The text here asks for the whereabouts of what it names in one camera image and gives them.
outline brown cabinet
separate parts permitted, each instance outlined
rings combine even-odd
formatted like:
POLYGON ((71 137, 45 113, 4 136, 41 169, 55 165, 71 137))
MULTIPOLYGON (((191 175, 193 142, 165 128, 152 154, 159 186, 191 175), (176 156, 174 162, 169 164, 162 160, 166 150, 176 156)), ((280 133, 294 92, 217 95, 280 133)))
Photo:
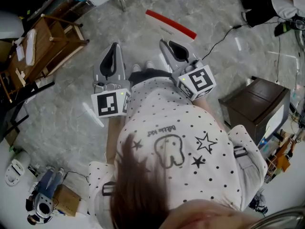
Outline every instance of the brown cabinet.
POLYGON ((250 137, 259 144, 266 133, 266 125, 271 117, 284 106, 281 127, 288 118, 290 90, 256 78, 250 85, 219 100, 224 112, 224 120, 228 126, 243 125, 250 137))

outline marble floor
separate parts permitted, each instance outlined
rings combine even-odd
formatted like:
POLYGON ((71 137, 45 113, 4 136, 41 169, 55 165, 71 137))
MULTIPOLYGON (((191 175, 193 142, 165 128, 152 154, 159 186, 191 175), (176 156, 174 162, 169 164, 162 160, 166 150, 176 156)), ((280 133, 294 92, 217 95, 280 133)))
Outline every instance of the marble floor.
MULTIPOLYGON (((103 49, 119 42, 127 74, 133 64, 143 65, 147 60, 163 67, 160 35, 146 21, 147 9, 196 32, 193 46, 202 57, 232 26, 244 24, 239 0, 127 0, 126 6, 127 11, 122 12, 118 1, 110 0, 83 15, 78 22, 84 24, 81 30, 90 43, 47 79, 54 79, 52 88, 25 105, 30 117, 21 125, 15 146, 29 152, 32 165, 40 169, 46 165, 64 167, 86 175, 89 162, 105 161, 108 120, 102 119, 101 125, 91 116, 92 66, 103 49)), ((204 60, 217 82, 207 100, 220 120, 218 99, 245 84, 247 78, 255 75, 276 81, 279 39, 273 35, 275 26, 233 30, 204 60)), ((304 97, 304 52, 293 31, 280 39, 278 81, 292 90, 291 99, 296 104, 304 97)), ((70 173, 64 184, 86 198, 87 184, 81 176, 70 173)))

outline electronic device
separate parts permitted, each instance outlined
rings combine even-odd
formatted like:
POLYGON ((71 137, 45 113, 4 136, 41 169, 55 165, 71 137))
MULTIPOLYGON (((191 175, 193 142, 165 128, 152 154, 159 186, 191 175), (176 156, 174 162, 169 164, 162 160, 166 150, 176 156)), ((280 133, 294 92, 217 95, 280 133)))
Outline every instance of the electronic device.
POLYGON ((34 198, 33 209, 38 217, 47 219, 53 211, 53 201, 42 193, 39 193, 34 198))

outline brown hair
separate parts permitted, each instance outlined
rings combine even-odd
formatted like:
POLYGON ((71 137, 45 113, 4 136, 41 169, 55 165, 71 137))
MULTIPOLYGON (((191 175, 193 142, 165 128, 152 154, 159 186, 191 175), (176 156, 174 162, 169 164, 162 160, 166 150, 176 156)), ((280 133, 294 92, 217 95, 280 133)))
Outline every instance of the brown hair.
POLYGON ((148 171, 146 160, 138 162, 133 155, 132 140, 129 135, 122 145, 122 154, 118 154, 110 208, 113 227, 158 229, 169 214, 165 170, 155 163, 154 170, 148 171))

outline black cable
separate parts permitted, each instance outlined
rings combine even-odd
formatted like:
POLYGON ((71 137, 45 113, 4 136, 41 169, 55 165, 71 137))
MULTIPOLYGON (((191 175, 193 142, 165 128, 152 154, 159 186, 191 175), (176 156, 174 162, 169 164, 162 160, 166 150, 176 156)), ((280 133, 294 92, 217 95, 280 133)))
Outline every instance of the black cable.
POLYGON ((54 198, 54 197, 52 199, 56 199, 57 200, 57 205, 53 205, 53 207, 56 208, 56 206, 58 206, 58 204, 59 204, 59 201, 58 201, 57 198, 54 198))
POLYGON ((226 33, 226 35, 224 36, 224 38, 223 38, 221 41, 219 41, 218 43, 216 43, 216 44, 211 48, 210 52, 202 58, 202 60, 204 60, 207 56, 210 55, 210 53, 212 52, 212 50, 214 49, 214 47, 215 47, 216 45, 218 45, 219 43, 221 43, 221 42, 226 38, 226 36, 230 33, 231 30, 239 29, 239 28, 241 28, 242 26, 245 26, 245 25, 248 25, 248 24, 237 25, 237 26, 232 27, 232 28, 226 33))
POLYGON ((64 180, 67 178, 67 176, 68 176, 69 173, 75 173, 75 174, 78 174, 78 175, 80 175, 80 176, 82 176, 82 177, 85 177, 85 178, 86 178, 86 181, 89 183, 88 177, 87 177, 87 176, 85 176, 85 175, 83 175, 83 174, 80 174, 80 173, 77 173, 77 172, 75 172, 75 171, 68 171, 68 172, 65 174, 65 176, 63 177, 63 180, 62 180, 62 183, 61 183, 61 184, 63 184, 64 180))
MULTIPOLYGON (((279 23, 279 22, 278 22, 278 21, 277 21, 277 22, 266 22, 266 23, 264 23, 264 24, 274 24, 274 23, 279 23)), ((209 55, 211 54, 211 52, 213 51, 214 47, 215 47, 216 45, 218 45, 219 43, 221 43, 221 42, 226 38, 226 36, 230 33, 230 31, 232 31, 232 30, 237 30, 237 29, 239 29, 239 28, 241 28, 242 26, 245 26, 245 25, 248 25, 248 24, 237 25, 237 26, 232 27, 232 28, 226 33, 226 35, 224 36, 224 38, 223 38, 221 41, 219 41, 218 43, 216 43, 216 44, 211 48, 210 52, 202 58, 202 60, 204 60, 207 56, 209 56, 209 55)))

